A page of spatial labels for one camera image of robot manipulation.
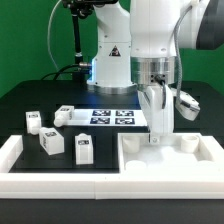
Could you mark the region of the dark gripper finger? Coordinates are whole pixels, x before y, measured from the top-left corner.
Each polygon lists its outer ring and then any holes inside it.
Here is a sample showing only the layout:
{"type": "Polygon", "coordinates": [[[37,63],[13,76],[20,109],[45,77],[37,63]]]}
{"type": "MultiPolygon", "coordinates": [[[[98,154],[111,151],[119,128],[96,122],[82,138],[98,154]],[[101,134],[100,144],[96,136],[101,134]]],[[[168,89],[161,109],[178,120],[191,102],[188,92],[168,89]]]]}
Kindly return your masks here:
{"type": "Polygon", "coordinates": [[[159,137],[155,134],[150,133],[149,134],[149,143],[150,144],[158,144],[159,143],[159,137]]]}

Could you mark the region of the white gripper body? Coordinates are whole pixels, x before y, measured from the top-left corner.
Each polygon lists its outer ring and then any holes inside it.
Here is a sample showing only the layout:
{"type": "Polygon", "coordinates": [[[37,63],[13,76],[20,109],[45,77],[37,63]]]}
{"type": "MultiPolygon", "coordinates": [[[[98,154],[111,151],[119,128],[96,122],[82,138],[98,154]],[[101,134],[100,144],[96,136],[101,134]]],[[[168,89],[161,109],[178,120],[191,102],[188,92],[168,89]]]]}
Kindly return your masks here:
{"type": "Polygon", "coordinates": [[[165,136],[173,132],[173,95],[167,85],[148,86],[138,92],[138,100],[152,136],[165,136]]]}

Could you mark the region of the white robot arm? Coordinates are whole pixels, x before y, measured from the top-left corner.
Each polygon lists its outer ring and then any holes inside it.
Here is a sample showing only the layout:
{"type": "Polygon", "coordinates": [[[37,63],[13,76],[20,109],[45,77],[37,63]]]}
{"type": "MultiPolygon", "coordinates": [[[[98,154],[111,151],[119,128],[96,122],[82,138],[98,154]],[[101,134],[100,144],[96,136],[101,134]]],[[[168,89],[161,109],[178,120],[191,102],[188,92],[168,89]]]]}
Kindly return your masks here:
{"type": "Polygon", "coordinates": [[[174,129],[174,112],[194,120],[197,101],[181,91],[179,50],[224,44],[224,0],[94,0],[98,52],[89,88],[103,93],[138,90],[141,110],[157,143],[174,129]]]}

